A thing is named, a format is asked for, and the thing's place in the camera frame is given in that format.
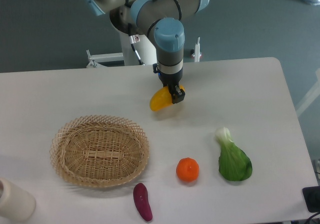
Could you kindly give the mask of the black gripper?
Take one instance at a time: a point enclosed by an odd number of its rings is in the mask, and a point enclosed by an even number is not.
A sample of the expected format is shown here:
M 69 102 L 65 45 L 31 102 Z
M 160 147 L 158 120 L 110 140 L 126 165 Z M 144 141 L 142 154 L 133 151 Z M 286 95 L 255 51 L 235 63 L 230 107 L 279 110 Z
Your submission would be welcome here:
M 169 93 L 173 104 L 177 104 L 185 98 L 185 88 L 179 85 L 183 76 L 183 63 L 174 66 L 166 66 L 161 63 L 152 65 L 153 72 L 158 75 L 164 86 L 168 86 Z

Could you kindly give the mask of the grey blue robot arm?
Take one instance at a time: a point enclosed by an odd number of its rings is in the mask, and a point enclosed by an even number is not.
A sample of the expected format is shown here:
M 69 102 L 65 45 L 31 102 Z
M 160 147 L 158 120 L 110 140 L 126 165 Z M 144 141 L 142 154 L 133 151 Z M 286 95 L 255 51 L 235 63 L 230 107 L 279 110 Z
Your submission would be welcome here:
M 124 63 L 152 65 L 163 88 L 151 98 L 153 111 L 185 97 L 185 31 L 182 19 L 203 10 L 210 0 L 86 0 L 96 15 L 108 14 L 118 31 Z

